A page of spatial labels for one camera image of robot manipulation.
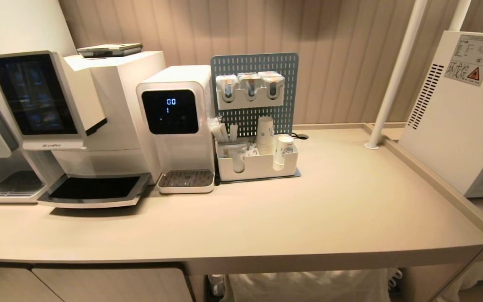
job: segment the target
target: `white pole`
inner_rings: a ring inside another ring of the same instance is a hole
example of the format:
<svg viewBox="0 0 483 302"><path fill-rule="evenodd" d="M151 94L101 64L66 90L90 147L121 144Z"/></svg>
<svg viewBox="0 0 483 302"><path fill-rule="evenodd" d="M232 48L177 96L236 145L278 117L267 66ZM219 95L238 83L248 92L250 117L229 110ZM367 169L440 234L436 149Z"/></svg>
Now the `white pole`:
<svg viewBox="0 0 483 302"><path fill-rule="evenodd" d="M450 23L449 31L460 31L462 29L463 21L471 5L471 0L460 0L458 6L456 6L456 11L454 12L454 17Z"/></svg>
<svg viewBox="0 0 483 302"><path fill-rule="evenodd" d="M400 52L398 53L395 68L392 71L391 80L389 81L389 86L387 86L387 92L385 92L381 109L379 109L374 130L372 131L372 135L370 135L370 140L368 143L364 144L364 146L368 149L378 149L377 143L381 136L381 131L385 125L385 121L387 120L387 116L389 115L389 111L391 111L392 102L395 99L396 91L398 90L402 74L404 74L404 69L408 63L411 48L413 47L416 33L418 32L418 27L420 26L420 21L422 20L422 15L424 15L426 2L428 2L428 0L416 0L413 6L413 11L408 23L408 28L406 29L404 41L400 47Z"/></svg>

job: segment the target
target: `drip tray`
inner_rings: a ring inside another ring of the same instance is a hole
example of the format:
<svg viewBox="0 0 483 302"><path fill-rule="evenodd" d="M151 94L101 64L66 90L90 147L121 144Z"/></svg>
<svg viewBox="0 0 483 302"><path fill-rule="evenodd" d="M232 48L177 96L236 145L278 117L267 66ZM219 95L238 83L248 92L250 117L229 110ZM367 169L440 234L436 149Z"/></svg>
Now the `drip tray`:
<svg viewBox="0 0 483 302"><path fill-rule="evenodd" d="M160 193L208 193L215 174L210 170L172 170L159 178Z"/></svg>
<svg viewBox="0 0 483 302"><path fill-rule="evenodd" d="M34 171L19 171L0 182L0 202L30 202L44 188Z"/></svg>
<svg viewBox="0 0 483 302"><path fill-rule="evenodd" d="M38 200L56 208L113 208L135 205L150 174L61 177Z"/></svg>

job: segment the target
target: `coffee dispenser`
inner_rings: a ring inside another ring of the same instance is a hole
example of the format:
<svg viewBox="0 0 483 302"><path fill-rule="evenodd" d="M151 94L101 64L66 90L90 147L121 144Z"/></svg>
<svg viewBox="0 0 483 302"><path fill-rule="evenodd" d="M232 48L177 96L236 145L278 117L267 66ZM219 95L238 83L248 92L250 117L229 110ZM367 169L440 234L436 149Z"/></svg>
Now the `coffee dispenser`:
<svg viewBox="0 0 483 302"><path fill-rule="evenodd" d="M163 52L105 59L50 51L0 55L0 89L23 149L50 150L65 172L40 204L111 208L138 202L159 177L159 164L153 150L140 147L136 128L142 123L132 119L135 88L164 68Z"/></svg>

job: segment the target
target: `striped wall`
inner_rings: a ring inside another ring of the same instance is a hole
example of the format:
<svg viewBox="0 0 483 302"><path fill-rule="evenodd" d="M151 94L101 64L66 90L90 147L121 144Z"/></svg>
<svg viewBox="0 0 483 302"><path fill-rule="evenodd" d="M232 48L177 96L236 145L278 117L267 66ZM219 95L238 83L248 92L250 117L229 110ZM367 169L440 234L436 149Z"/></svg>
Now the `striped wall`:
<svg viewBox="0 0 483 302"><path fill-rule="evenodd" d="M458 0L430 0L390 121L407 119ZM77 47L142 42L167 65L297 52L294 123L373 122L414 0L60 0ZM483 32L483 0L464 31Z"/></svg>

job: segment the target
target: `white organizer tray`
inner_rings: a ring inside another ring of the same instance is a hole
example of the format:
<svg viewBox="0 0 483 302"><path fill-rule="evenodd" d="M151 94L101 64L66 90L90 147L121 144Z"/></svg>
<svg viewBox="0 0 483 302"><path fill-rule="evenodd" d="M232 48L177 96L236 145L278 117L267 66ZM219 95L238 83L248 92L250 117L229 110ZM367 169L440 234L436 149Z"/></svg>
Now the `white organizer tray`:
<svg viewBox="0 0 483 302"><path fill-rule="evenodd" d="M219 158L219 175L222 181L252 180L255 178L269 178L280 176L291 176L296 173L297 157L299 151L293 146L293 152L287 153L284 159L282 170L273 168L273 155L255 155L245 157L245 169L241 173L234 172L231 158Z"/></svg>
<svg viewBox="0 0 483 302"><path fill-rule="evenodd" d="M243 89L234 90L234 100L230 103L223 101L220 89L216 90L216 94L219 110L282 106L284 102L284 85L280 86L278 97L276 99L268 98L267 87L257 88L255 93L257 98L253 101L249 101L245 97L245 91Z"/></svg>

